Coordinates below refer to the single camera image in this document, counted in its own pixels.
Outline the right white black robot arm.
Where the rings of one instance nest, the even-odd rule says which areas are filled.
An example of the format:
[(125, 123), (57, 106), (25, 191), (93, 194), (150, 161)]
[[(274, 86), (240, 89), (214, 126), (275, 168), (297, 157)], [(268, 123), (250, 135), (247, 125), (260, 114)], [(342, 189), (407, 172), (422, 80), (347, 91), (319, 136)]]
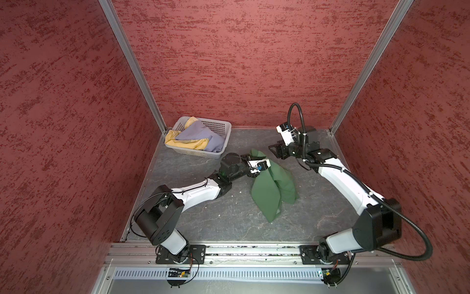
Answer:
[(279, 159), (294, 157), (327, 179), (344, 196), (358, 215), (349, 229), (325, 236), (319, 241), (317, 256), (323, 263), (332, 263), (345, 252), (374, 251), (401, 237), (401, 218), (375, 200), (380, 199), (397, 211), (399, 203), (375, 194), (368, 186), (361, 186), (350, 175), (338, 156), (319, 142), (309, 142), (308, 133), (289, 126), (286, 122), (276, 127), (282, 139), (269, 146)]

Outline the green skirt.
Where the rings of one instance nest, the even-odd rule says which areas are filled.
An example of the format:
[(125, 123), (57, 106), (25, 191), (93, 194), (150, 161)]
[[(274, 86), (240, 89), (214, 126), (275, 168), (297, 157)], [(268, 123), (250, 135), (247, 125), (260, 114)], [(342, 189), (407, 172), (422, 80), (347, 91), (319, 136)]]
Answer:
[(251, 188), (251, 196), (268, 222), (282, 211), (282, 204), (294, 204), (299, 198), (292, 174), (269, 159), (270, 167), (260, 171)]

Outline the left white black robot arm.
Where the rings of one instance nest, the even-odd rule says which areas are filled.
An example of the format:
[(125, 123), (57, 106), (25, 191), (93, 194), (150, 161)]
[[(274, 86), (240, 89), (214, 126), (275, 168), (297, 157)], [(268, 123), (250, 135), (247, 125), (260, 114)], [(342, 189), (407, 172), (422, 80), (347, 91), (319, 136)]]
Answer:
[(166, 249), (178, 263), (189, 256), (189, 242), (176, 229), (181, 214), (201, 203), (224, 196), (233, 181), (248, 176), (257, 177), (271, 167), (264, 156), (227, 154), (220, 168), (202, 182), (182, 188), (159, 186), (133, 213), (132, 222), (152, 245)]

